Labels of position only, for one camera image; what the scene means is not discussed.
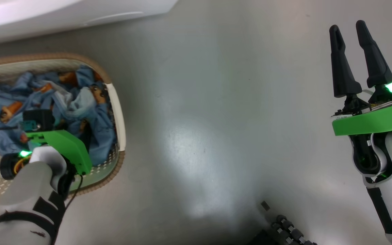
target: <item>yellow wire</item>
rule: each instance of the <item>yellow wire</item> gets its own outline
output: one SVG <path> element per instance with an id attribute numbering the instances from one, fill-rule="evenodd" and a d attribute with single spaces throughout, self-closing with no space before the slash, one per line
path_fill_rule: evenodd
<path id="1" fill-rule="evenodd" d="M 25 161 L 25 159 L 29 159 L 30 157 L 31 156 L 27 156 L 27 157 L 24 157 L 21 160 L 17 161 L 17 163 L 13 167 L 13 172 L 15 174 L 17 174 L 19 166 L 22 165 L 22 167 L 23 167 L 23 162 Z"/>

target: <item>green plastic part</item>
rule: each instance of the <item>green plastic part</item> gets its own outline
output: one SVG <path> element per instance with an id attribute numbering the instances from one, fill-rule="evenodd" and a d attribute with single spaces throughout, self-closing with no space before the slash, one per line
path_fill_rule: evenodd
<path id="1" fill-rule="evenodd" d="M 332 122 L 335 135 L 358 135 L 392 131 L 392 106 Z"/>
<path id="2" fill-rule="evenodd" d="M 84 143 L 66 130 L 27 132 L 28 139 L 35 143 L 46 143 L 66 157 L 77 169 L 78 174 L 92 170 L 92 160 Z"/>

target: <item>blue fabric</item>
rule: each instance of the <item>blue fabric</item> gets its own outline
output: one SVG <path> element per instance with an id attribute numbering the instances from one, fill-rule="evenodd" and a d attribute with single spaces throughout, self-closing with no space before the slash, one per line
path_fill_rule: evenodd
<path id="1" fill-rule="evenodd" d="M 92 129 L 89 155 L 97 166 L 107 160 L 111 146 L 116 143 L 113 123 L 109 115 L 110 103 L 104 103 L 104 85 L 95 81 L 93 71 L 81 66 L 76 71 L 78 86 L 63 83 L 59 74 L 49 72 L 22 74 L 13 86 L 0 84 L 0 127 L 16 126 L 22 121 L 25 110 L 51 109 L 55 125 L 67 124 L 68 132 L 80 137 L 88 121 Z M 12 114 L 7 121 L 3 112 Z M 22 130 L 0 130 L 0 155 L 21 150 L 33 150 L 34 144 L 26 142 Z"/>

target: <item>laundry basket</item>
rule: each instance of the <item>laundry basket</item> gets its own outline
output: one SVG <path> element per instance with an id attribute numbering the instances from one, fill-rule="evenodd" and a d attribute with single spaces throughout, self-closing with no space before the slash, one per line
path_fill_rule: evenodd
<path id="1" fill-rule="evenodd" d="M 94 166 L 92 171 L 84 176 L 83 184 L 78 195 L 96 190 L 109 183 L 116 176 L 123 164 L 126 145 L 125 124 L 119 98 L 109 76 L 96 62 L 77 54 L 34 54 L 0 59 L 0 82 L 8 84 L 12 84 L 26 71 L 34 74 L 50 71 L 75 71 L 80 65 L 89 66 L 103 79 L 112 104 L 113 123 L 115 124 L 118 141 L 111 147 L 109 156 L 104 164 Z M 80 178 L 77 176 L 75 182 L 70 187 L 72 191 L 78 187 L 79 181 Z M 4 180 L 0 175 L 0 196 L 9 185 L 10 181 Z"/>

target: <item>gray floor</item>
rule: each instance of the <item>gray floor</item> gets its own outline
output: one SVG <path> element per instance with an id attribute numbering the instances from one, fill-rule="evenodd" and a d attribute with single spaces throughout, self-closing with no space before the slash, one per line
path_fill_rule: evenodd
<path id="1" fill-rule="evenodd" d="M 364 19 L 392 69 L 392 1 L 181 0 L 166 15 L 0 45 L 68 51 L 112 77 L 126 120 L 119 175 L 77 197 L 58 244 L 240 244 L 266 200 L 320 245 L 387 245 L 333 136 L 332 24 L 355 78 Z"/>

